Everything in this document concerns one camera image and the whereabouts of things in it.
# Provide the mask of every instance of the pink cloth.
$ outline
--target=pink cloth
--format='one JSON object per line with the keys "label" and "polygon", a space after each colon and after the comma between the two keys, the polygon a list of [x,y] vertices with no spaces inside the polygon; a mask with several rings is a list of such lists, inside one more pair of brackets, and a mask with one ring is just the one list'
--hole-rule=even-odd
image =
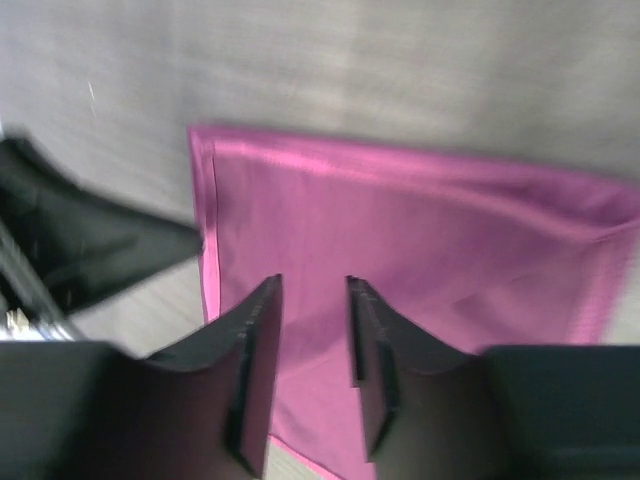
{"label": "pink cloth", "polygon": [[207,318],[284,274],[272,436],[324,478],[367,480],[350,388],[345,276],[465,351],[597,342],[640,195],[583,173],[194,127]]}

